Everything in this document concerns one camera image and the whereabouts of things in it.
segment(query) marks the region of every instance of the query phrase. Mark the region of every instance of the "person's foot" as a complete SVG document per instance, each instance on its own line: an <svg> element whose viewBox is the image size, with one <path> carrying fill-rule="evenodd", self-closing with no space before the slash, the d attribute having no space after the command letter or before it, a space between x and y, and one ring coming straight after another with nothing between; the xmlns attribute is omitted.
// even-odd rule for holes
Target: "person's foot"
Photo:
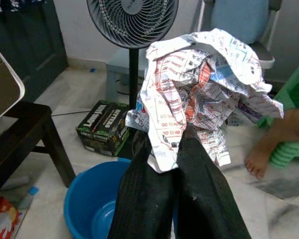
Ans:
<svg viewBox="0 0 299 239"><path fill-rule="evenodd" d="M245 159L245 166L251 175L256 176L258 179L264 177L270 155L279 142L279 139L274 134L267 132L252 148Z"/></svg>
<svg viewBox="0 0 299 239"><path fill-rule="evenodd" d="M272 127L250 151L245 166L251 175L263 178L271 153L280 142L288 141L299 141L299 109L285 112L283 119L275 119Z"/></svg>

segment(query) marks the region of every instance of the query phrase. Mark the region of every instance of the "cardboard box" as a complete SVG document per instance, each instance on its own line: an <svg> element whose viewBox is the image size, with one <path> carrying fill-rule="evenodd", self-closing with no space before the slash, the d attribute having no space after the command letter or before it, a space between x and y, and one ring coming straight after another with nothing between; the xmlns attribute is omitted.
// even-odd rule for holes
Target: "cardboard box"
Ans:
<svg viewBox="0 0 299 239"><path fill-rule="evenodd" d="M76 128L88 150L108 156L117 156L129 136L125 126L126 104L98 101Z"/></svg>

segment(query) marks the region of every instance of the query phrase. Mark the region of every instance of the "fan grille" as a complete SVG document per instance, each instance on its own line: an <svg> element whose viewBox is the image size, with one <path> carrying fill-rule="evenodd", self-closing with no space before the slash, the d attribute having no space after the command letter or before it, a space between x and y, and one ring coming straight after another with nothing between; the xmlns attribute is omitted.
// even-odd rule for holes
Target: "fan grille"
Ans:
<svg viewBox="0 0 299 239"><path fill-rule="evenodd" d="M87 4L94 24L109 41L144 48L168 32L178 0L87 0Z"/></svg>

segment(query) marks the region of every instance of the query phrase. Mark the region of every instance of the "chair leg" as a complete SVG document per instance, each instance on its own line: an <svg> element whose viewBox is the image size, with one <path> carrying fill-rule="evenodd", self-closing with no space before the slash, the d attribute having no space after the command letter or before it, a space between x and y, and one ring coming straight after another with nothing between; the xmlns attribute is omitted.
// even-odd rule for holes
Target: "chair leg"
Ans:
<svg viewBox="0 0 299 239"><path fill-rule="evenodd" d="M66 187L69 187L75 173L68 156L66 155L60 136L56 130L52 118L50 118L44 126L45 135L42 139L53 163L58 170L62 181Z"/></svg>

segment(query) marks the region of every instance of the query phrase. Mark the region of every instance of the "red tissue box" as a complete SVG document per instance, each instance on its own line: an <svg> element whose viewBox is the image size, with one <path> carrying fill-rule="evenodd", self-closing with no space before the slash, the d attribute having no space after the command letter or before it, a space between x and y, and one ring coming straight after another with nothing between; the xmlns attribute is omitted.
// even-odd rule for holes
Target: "red tissue box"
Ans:
<svg viewBox="0 0 299 239"><path fill-rule="evenodd" d="M17 222L18 210L0 197L0 239L9 239Z"/></svg>

